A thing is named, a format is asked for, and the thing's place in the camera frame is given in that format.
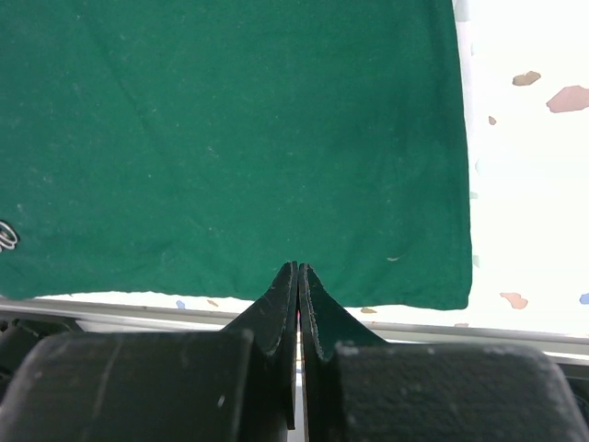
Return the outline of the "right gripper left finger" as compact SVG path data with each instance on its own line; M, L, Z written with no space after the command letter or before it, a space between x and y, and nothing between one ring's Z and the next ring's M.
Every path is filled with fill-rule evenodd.
M218 331L87 331L73 311L2 306L2 439L284 441L297 273Z

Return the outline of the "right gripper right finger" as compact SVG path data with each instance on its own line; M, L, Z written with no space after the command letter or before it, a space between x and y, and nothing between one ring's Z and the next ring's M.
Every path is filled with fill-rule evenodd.
M562 370L503 343L389 343L298 275L309 441L584 441Z

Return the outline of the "dark green surgical cloth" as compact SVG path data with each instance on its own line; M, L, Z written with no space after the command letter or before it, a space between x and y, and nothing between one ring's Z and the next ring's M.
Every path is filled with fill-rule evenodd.
M468 305L457 1L5 1L10 299Z

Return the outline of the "steel hemostat clamp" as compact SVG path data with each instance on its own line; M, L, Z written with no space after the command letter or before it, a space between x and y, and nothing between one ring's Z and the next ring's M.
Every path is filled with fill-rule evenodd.
M14 250L19 243L19 236L6 221L0 221L0 251Z

